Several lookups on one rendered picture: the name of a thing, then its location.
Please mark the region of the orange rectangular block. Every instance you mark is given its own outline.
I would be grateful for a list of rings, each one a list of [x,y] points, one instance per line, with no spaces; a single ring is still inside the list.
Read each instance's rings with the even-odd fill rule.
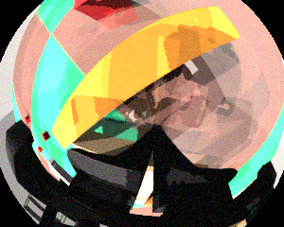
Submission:
[[[151,195],[147,198],[147,200],[145,201],[145,204],[143,205],[149,205],[150,207],[152,207],[152,192],[151,192]]]

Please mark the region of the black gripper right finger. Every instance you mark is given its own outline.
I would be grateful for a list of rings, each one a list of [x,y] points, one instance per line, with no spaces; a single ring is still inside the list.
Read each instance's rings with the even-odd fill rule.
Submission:
[[[230,183],[237,175],[233,167],[210,169],[195,166],[176,144],[157,128],[153,145],[152,212],[162,213],[164,208],[192,188]]]

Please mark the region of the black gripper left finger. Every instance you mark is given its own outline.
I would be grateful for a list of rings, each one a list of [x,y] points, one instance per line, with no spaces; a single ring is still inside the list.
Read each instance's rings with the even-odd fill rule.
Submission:
[[[141,140],[118,155],[96,154],[82,148],[70,148],[66,155],[75,173],[80,171],[86,177],[128,190],[127,203],[133,209],[149,167],[156,135],[157,129],[150,128]]]

